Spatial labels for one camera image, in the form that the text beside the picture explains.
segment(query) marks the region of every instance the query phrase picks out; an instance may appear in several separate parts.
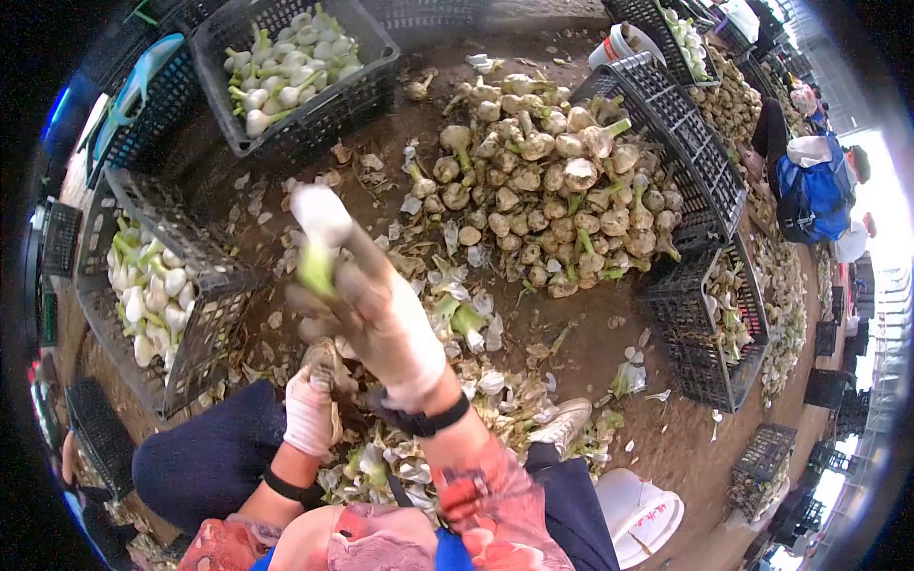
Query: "black plastic crate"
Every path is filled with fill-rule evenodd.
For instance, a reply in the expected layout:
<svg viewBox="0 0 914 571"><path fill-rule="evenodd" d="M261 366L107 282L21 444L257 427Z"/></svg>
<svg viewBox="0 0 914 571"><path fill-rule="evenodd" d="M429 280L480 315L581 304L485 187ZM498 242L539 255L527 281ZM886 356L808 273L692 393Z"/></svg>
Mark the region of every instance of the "black plastic crate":
<svg viewBox="0 0 914 571"><path fill-rule="evenodd" d="M806 381L803 403L814 407L838 410L844 399L845 386L853 376L844 371L813 369Z"/></svg>
<svg viewBox="0 0 914 571"><path fill-rule="evenodd" d="M809 463L823 470L853 476L860 466L860 459L857 456L847 456L840 450L834 449L828 442L819 441L813 446L813 451L809 455Z"/></svg>
<svg viewBox="0 0 914 571"><path fill-rule="evenodd" d="M481 30L491 0L377 0L365 9L409 53Z"/></svg>
<svg viewBox="0 0 914 571"><path fill-rule="evenodd" d="M730 473L729 502L735 505L752 522L759 515L767 494L771 497L774 480L786 470L796 430L777 424L762 424L737 460Z"/></svg>
<svg viewBox="0 0 914 571"><path fill-rule="evenodd" d="M734 473L746 474L755 481L771 481L790 457L796 436L794 428L780 424L759 425L733 466Z"/></svg>
<svg viewBox="0 0 914 571"><path fill-rule="evenodd" d="M610 15L610 19L616 22L629 22L654 41L660 49L660 53L664 55L666 68L669 69L670 74L677 83L686 87L711 87L720 83L720 75L717 73L714 62L711 61L709 55L705 58L707 63L706 72L707 75L711 76L712 80L696 81L692 77L692 72L689 71L686 65L686 59L683 58L682 52L679 51L679 46L673 38L673 32L670 30L670 26L666 24L664 15L660 13L660 6L657 5L657 0L602 0L602 2L606 12ZM660 4L664 8L672 7L678 14L682 14L685 11L678 0L660 0ZM707 49L707 42L704 39L702 39L702 42L705 44L705 49Z"/></svg>
<svg viewBox="0 0 914 571"><path fill-rule="evenodd" d="M104 169L92 198L76 276L77 298L99 343L143 406L161 419L225 378L223 363L258 285L251 269L226 254L229 242L221 231L192 222L179 197L177 189L153 177ZM145 369L136 364L133 342L124 337L115 309L117 293L108 281L106 256L122 213L139 221L198 273L195 308L167 383L161 359Z"/></svg>
<svg viewBox="0 0 914 571"><path fill-rule="evenodd" d="M182 21L187 27L196 29L226 2L227 0L185 0Z"/></svg>
<svg viewBox="0 0 914 571"><path fill-rule="evenodd" d="M733 236L747 190L713 130L701 118L685 88L677 85L650 53L599 66L571 101L624 96L634 130L647 126L663 143L664 168L684 198L683 221L673 232L677 248L717 248Z"/></svg>
<svg viewBox="0 0 914 571"><path fill-rule="evenodd" d="M745 402L768 350L768 321L759 285L739 235L732 248L689 251L679 263L662 263L653 282L639 296L654 328L664 340L677 388L699 404L735 413ZM737 273L743 285L736 305L747 322L753 342L740 350L736 364L724 358L717 327L705 302L708 273L718 256L742 261Z"/></svg>
<svg viewBox="0 0 914 571"><path fill-rule="evenodd" d="M838 341L838 326L831 322L818 322L815 325L815 356L827 357L834 354Z"/></svg>
<svg viewBox="0 0 914 571"><path fill-rule="evenodd" d="M761 68L761 64L755 59L751 51L736 56L733 58L733 63L743 74L743 79L746 83L758 91L762 97L778 98L778 91L771 83L771 78Z"/></svg>
<svg viewBox="0 0 914 571"><path fill-rule="evenodd" d="M825 470L821 466L812 462L808 463L806 469L803 470L803 473L800 475L800 479L797 481L796 489L800 492L812 492L822 480L823 472L825 472Z"/></svg>
<svg viewBox="0 0 914 571"><path fill-rule="evenodd" d="M813 63L803 54L798 54L784 61L784 67L795 78L804 78L813 74Z"/></svg>
<svg viewBox="0 0 914 571"><path fill-rule="evenodd" d="M112 410L105 391L93 377L83 377L64 389L69 422L83 451L115 500L133 490L133 441Z"/></svg>
<svg viewBox="0 0 914 571"><path fill-rule="evenodd" d="M171 59L147 82L146 92L145 106L138 97L124 114L135 120L115 129L98 161L93 160L94 150L105 117L101 117L93 128L86 160L88 188L98 184L105 165L147 174L157 173L161 168L165 154L175 140L178 123L190 116L201 92L186 38Z"/></svg>
<svg viewBox="0 0 914 571"><path fill-rule="evenodd" d="M57 294L49 283L41 285L41 333L38 345L53 347L57 344Z"/></svg>
<svg viewBox="0 0 914 571"><path fill-rule="evenodd" d="M752 43L743 35L739 28L724 14L718 6L712 8L717 16L718 24L714 26L714 33L722 42L727 44L728 50L735 56L743 54L752 49Z"/></svg>
<svg viewBox="0 0 914 571"><path fill-rule="evenodd" d="M845 305L847 304L847 298L845 297L845 288L844 286L833 286L832 287L832 315L834 316L834 323L840 325L845 320Z"/></svg>
<svg viewBox="0 0 914 571"><path fill-rule="evenodd" d="M823 504L813 499L812 491L797 489L790 492L769 523L772 540L793 547L797 537L821 528L823 510Z"/></svg>
<svg viewBox="0 0 914 571"><path fill-rule="evenodd" d="M82 211L62 202L51 205L45 222L45 244L41 249L41 273L69 278L73 275L73 250L80 234Z"/></svg>
<svg viewBox="0 0 914 571"><path fill-rule="evenodd" d="M232 114L235 102L227 91L230 77L222 68L225 48L248 49L252 22L276 37L294 16L314 4L312 0L232 0L191 38L194 65L209 107L236 156L247 156L263 147L289 163L306 162L335 145L340 137L383 115L392 105L399 48L361 4L340 0L324 9L356 39L359 60L365 66L295 108L260 137L248 137L244 119Z"/></svg>
<svg viewBox="0 0 914 571"><path fill-rule="evenodd" d="M717 19L714 18L714 15L697 0L671 0L669 5L680 17L691 17L693 19L692 25L702 36L717 25Z"/></svg>
<svg viewBox="0 0 914 571"><path fill-rule="evenodd" d="M842 355L841 370L847 371L851 375L856 375L857 355L851 351L845 351Z"/></svg>

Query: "dirt ground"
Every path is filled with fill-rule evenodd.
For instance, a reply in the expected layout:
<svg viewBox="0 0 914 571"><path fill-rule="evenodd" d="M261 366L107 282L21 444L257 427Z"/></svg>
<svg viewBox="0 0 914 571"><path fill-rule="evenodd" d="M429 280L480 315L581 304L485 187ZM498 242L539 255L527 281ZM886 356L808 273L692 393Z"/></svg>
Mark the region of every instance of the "dirt ground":
<svg viewBox="0 0 914 571"><path fill-rule="evenodd" d="M295 334L296 320L289 309L284 310L279 329L272 330L266 326L267 316L283 309L282 285L290 278L287 275L281 280L274 280L270 273L271 260L277 259L283 251L280 235L289 225L296 227L291 214L282 212L280 206L280 182L284 176L293 174L299 180L311 181L315 174L328 167L338 168L343 183L337 190L340 190L341 197L354 217L373 236L386 233L387 224L399 217L402 196L409 186L408 178L399 171L403 147L410 139L418 138L418 157L423 164L431 167L438 153L437 133L447 124L442 120L441 108L454 93L452 86L473 76L470 67L462 63L466 54L487 51L493 57L504 58L505 72L508 73L529 72L532 68L516 62L514 58L530 58L551 79L562 85L574 86L587 77L589 70L586 57L598 34L605 34L606 31L589 30L588 37L543 33L534 41L530 37L506 35L477 37L460 46L437 49L425 58L409 60L414 78L418 77L421 69L428 66L441 71L441 76L430 87L432 100L421 105L399 100L395 113L344 139L344 144L356 148L359 154L375 153L385 162L385 172L390 180L400 185L399 189L392 189L380 200L376 200L356 181L353 167L341 167L330 153L309 168L297 172L294 169L289 172L290 169L287 168L283 172L265 162L252 164L250 161L237 160L221 143L218 128L211 116L203 113L194 119L191 125L176 136L177 150L166 162L165 177L173 178L181 185L193 206L192 212L198 219L225 220L236 200L244 209L248 204L250 183L242 193L236 192L232 189L232 184L238 176L251 172L251 183L262 177L268 180L263 212L272 212L274 217L258 227L256 221L245 214L233 236L241 250L239 255L261 268L265 277L265 287L252 301L244 321L241 339L246 341L245 361L257 369L266 367L269 360L261 346L261 342L265 342L277 355L274 360L276 365L285 363L294 369L304 350ZM558 53L547 53L547 46L556 46ZM572 65L558 66L553 63L553 57L564 58ZM62 197L68 203L86 204L87 193L80 180L81 170L81 159L77 156ZM744 217L740 231L757 230ZM798 247L798 250L803 271L809 278L805 299L807 340L791 381L772 409L763 409L760 383L756 383L738 414L724 416L718 427L717 441L711 443L714 425L711 411L680 397L676 392L665 404L644 400L643 394L640 394L614 405L625 416L625 427L619 431L619 437L611 445L612 460L607 469L629 468L639 476L653 480L658 487L676 492L686 506L685 518L676 534L659 553L636 568L658 569L667 559L670 559L670 569L729 570L737 567L754 534L746 530L726 530L720 524L730 512L726 495L730 468L743 451L755 427L760 422L777 422L799 429L790 471L792 481L799 477L814 442L820 438L827 420L827 411L806 407L802 402L805 379L813 367L815 322L820 313L820 303L811 252L806 247ZM470 281L473 278L477 278L477 274L472 274ZM479 274L477 279L493 283L489 290L495 295L495 308L508 321L506 330L509 343L504 359L514 366L514 370L522 367L525 345L538 341L551 343L569 321L577 323L563 343L561 351L544 368L556 375L558 395L562 399L596 399L603 395L616 367L624 360L624 349L637 344L639 334L647 326L646 316L640 313L633 300L633 290L637 289L638 284L637 280L631 278L616 285L602 284L568 299L551 300L543 292L536 296L524 296L519 303L519 284L505 284L486 274ZM56 361L64 382L69 382L75 375L97 376L137 444L150 434L172 428L190 415L198 413L199 406L194 404L163 424L142 410L130 389L121 383L116 369L103 354L92 333L87 332L85 319L71 285L69 281L58 283L58 323L61 329L58 338L61 343L56 351ZM538 323L549 325L547 332L539 336L531 335L529 328L535 315L538 316ZM626 322L624 326L611 330L607 320L614 315L625 317ZM841 354L843 327L838 337L836 355ZM649 345L646 352L647 394L674 386L661 352L654 348L653 343ZM819 359L815 364L822 368L838 368L840 362L838 357ZM666 432L663 432L664 427L668 427ZM623 449L629 440L635 443L631 453ZM158 541L168 543L175 536L175 528L146 510L135 493L131 494L127 504L151 523Z"/></svg>

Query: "shoe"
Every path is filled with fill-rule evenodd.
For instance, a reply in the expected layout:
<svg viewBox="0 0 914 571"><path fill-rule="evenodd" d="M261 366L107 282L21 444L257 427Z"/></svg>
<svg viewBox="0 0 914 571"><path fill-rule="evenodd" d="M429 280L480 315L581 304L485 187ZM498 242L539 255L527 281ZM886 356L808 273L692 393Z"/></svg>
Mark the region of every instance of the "shoe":
<svg viewBox="0 0 914 571"><path fill-rule="evenodd" d="M543 428L530 433L533 442L554 444L558 454L564 458L571 441L590 418L593 405L587 398L571 398L558 405L558 414Z"/></svg>

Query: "bucket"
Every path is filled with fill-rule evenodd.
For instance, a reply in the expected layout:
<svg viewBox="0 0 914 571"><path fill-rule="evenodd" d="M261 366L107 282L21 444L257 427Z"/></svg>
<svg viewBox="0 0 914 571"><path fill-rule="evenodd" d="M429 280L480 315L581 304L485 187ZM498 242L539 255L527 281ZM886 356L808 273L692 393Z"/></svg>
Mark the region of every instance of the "bucket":
<svg viewBox="0 0 914 571"><path fill-rule="evenodd" d="M664 54L660 52L660 48L657 47L654 41L637 27L631 26L631 28L632 36L641 40L642 51L651 52L655 58L666 65ZM616 24L610 28L610 34L590 53L587 63L590 65L590 69L596 69L599 65L608 64L616 59L628 58L633 55L634 50L625 43L625 38L622 36L622 24Z"/></svg>
<svg viewBox="0 0 914 571"><path fill-rule="evenodd" d="M657 553L673 536L686 505L634 472L619 468L600 476L597 497L621 569Z"/></svg>

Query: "hand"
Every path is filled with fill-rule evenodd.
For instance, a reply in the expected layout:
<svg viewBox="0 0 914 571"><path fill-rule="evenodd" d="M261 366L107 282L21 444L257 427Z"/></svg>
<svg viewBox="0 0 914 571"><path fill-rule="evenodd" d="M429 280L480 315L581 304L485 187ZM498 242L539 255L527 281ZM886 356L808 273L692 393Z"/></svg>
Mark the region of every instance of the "hand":
<svg viewBox="0 0 914 571"><path fill-rule="evenodd" d="M286 431L282 439L320 458L334 444L335 403L330 386L306 365L286 384Z"/></svg>
<svg viewBox="0 0 914 571"><path fill-rule="evenodd" d="M299 332L305 341L342 334L388 390L387 406L422 410L447 366L444 348L415 292L365 230L354 226L343 246L354 259L337 265L339 299L286 289L286 300L305 316Z"/></svg>

